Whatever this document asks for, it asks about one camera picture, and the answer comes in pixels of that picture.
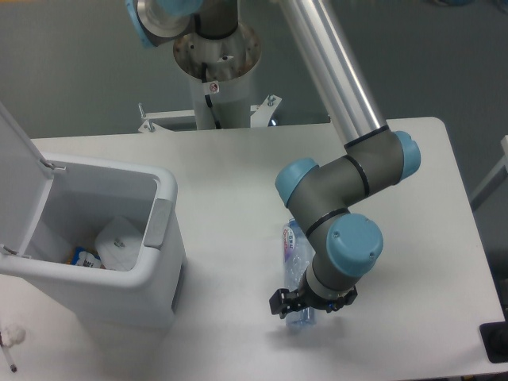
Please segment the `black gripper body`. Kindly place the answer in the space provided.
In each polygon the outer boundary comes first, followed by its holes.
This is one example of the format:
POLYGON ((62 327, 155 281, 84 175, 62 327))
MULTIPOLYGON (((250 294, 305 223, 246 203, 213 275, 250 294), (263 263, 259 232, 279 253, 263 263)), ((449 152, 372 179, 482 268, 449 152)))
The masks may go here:
POLYGON ((298 287, 298 291, 299 291, 299 294, 301 295, 304 303, 306 304, 306 308, 313 308, 316 310, 324 310, 324 311, 326 308, 326 303, 328 301, 335 300, 341 295, 340 294, 339 296, 332 297, 332 298, 323 298, 323 297, 317 295, 311 289, 310 285, 308 284, 308 282, 306 280, 306 277, 302 278, 302 280, 299 284, 299 287, 298 287))

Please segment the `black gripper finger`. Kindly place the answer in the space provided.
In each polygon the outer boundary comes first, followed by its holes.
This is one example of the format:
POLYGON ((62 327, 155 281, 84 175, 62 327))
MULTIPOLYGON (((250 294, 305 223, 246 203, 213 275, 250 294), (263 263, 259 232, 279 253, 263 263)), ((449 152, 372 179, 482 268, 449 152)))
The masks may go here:
POLYGON ((298 290, 289 291, 286 288, 279 288, 269 298, 269 306, 272 315, 280 319, 286 318, 289 314, 299 312, 306 308, 298 290))
POLYGON ((326 303, 325 311, 327 313, 331 313, 341 310, 345 306, 350 306, 354 303, 357 296, 358 296, 357 289, 356 286, 354 286, 346 293, 340 295, 337 299, 328 301, 326 303))

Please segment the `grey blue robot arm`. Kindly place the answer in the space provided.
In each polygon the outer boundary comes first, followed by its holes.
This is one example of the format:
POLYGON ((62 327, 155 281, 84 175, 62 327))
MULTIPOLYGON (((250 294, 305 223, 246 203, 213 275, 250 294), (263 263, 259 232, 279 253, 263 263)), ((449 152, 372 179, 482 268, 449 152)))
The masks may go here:
MULTIPOLYGON (((327 1, 280 4, 345 154, 319 165, 288 164, 275 188, 315 251, 298 287, 270 298, 274 315, 311 307, 326 312, 352 304, 356 283, 383 250, 379 227, 350 207, 400 183, 421 164, 417 143, 390 130, 371 100, 327 1)), ((175 62, 193 88, 199 129, 250 124, 246 79, 260 61, 256 33, 236 1, 128 1, 130 21, 146 47, 172 43, 175 62)))

